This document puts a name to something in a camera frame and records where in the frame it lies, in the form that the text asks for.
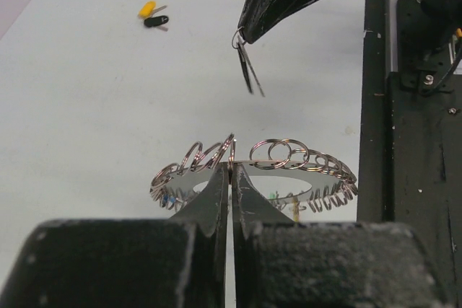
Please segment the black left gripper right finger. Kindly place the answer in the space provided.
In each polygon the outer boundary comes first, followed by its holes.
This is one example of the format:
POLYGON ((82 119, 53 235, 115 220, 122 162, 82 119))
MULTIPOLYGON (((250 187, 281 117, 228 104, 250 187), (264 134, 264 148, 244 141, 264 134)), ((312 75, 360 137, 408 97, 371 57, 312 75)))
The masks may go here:
POLYGON ((416 232, 395 222, 297 223, 233 168, 238 307, 453 307, 416 232))

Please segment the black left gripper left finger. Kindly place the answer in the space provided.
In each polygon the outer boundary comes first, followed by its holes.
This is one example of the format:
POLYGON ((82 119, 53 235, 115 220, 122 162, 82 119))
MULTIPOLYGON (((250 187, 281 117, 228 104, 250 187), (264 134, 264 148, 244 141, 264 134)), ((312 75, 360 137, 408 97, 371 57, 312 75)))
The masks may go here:
POLYGON ((227 165, 168 219, 54 219, 25 240, 3 307, 223 307, 227 165))

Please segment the metal disc keyring organizer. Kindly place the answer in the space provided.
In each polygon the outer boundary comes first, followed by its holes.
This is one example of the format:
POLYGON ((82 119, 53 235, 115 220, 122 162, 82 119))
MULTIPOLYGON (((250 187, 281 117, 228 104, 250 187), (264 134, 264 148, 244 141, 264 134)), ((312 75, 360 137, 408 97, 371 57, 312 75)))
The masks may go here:
POLYGON ((168 164, 152 178, 152 200, 160 208, 179 212, 219 168, 230 178, 243 169, 263 198, 295 221, 308 213, 347 206, 358 195, 357 178, 345 163, 301 141, 264 139, 251 147, 247 160, 237 159, 236 142, 232 134, 209 147, 194 142, 179 162, 168 164))

